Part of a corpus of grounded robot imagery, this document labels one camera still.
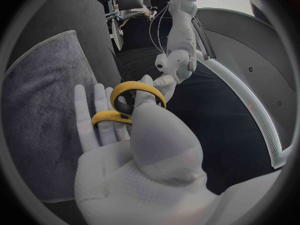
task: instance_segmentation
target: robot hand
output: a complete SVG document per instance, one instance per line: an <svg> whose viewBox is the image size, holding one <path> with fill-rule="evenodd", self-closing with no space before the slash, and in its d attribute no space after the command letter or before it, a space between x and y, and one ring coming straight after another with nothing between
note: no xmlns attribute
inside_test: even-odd
<svg viewBox="0 0 300 225"><path fill-rule="evenodd" d="M141 82L153 86L148 75ZM97 112L111 108L111 91L95 86ZM124 124L98 123L104 146L96 139L82 85L75 87L75 110L84 152L75 200L89 225L194 224L196 215L209 214L218 196L206 188L199 141L154 95L136 92L130 139Z"/></svg>

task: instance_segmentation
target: scissors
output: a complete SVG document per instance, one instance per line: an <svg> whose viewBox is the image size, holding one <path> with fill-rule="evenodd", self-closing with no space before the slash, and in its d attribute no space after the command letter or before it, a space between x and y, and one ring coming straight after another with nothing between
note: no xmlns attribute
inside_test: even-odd
<svg viewBox="0 0 300 225"><path fill-rule="evenodd" d="M111 92L110 103L115 111L101 111L96 113L91 122L93 126L98 127L98 123L102 121L114 121L124 124L132 124L132 114L134 106L127 105L119 101L119 97L127 91L144 91L153 94L156 98L156 104L161 107L167 107L164 95L155 87L140 81L126 81L117 85Z"/></svg>

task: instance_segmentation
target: yellow scissor handle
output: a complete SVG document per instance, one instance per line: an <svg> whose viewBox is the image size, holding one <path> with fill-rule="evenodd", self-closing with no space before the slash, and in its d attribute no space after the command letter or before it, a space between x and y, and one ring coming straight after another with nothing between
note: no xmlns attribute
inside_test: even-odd
<svg viewBox="0 0 300 225"><path fill-rule="evenodd" d="M132 124L131 117L124 118L121 113L117 111L100 111L97 112L91 119L93 126L97 127L98 122L102 121L114 121L124 124Z"/></svg>
<svg viewBox="0 0 300 225"><path fill-rule="evenodd" d="M122 93L130 90L138 90L138 91L144 91L153 94L157 98L157 103L163 107L166 108L166 100L164 95L157 90L155 87L148 85L146 83L140 82L140 81L126 81L123 83L120 83L117 85L114 90L112 90L110 95L110 103L111 106L118 111L120 114L123 114L125 116L130 117L133 114L134 107L129 106L127 104L124 104L118 100L119 96L122 95Z"/></svg>

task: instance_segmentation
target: gray towel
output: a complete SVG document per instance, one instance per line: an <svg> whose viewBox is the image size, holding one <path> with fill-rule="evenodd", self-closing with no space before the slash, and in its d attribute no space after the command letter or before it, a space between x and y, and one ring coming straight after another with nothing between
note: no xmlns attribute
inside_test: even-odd
<svg viewBox="0 0 300 225"><path fill-rule="evenodd" d="M77 162L83 153L74 87L85 87L92 116L96 83L74 30L37 44L5 74L6 141L21 176L42 202L74 199Z"/></svg>

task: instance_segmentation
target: curved led light strip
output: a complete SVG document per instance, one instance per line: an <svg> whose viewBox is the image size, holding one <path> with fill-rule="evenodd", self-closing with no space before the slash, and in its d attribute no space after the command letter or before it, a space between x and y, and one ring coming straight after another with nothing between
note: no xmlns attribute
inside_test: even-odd
<svg viewBox="0 0 300 225"><path fill-rule="evenodd" d="M276 157L282 152L282 146L276 128L262 103L237 76L222 64L214 59L204 60L202 53L198 50L196 56L197 60L218 75L248 108L262 133L270 155L271 165L278 168L279 164L277 164Z"/></svg>

